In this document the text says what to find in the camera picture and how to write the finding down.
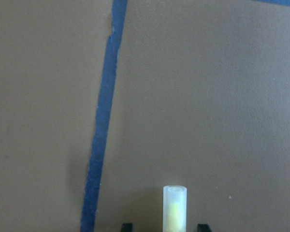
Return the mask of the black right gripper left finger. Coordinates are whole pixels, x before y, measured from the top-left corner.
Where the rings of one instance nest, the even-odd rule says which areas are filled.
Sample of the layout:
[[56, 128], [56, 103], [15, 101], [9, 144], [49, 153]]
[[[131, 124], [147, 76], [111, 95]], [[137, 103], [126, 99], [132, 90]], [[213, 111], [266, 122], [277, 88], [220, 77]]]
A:
[[121, 225], [121, 232], [134, 232], [134, 224], [133, 223], [123, 223]]

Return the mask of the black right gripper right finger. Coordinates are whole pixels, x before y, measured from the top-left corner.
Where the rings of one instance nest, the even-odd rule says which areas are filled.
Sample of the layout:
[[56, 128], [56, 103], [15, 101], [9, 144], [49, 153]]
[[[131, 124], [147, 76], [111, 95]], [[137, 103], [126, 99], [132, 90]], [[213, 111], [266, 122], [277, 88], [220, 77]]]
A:
[[197, 232], [212, 232], [208, 224], [198, 224]]

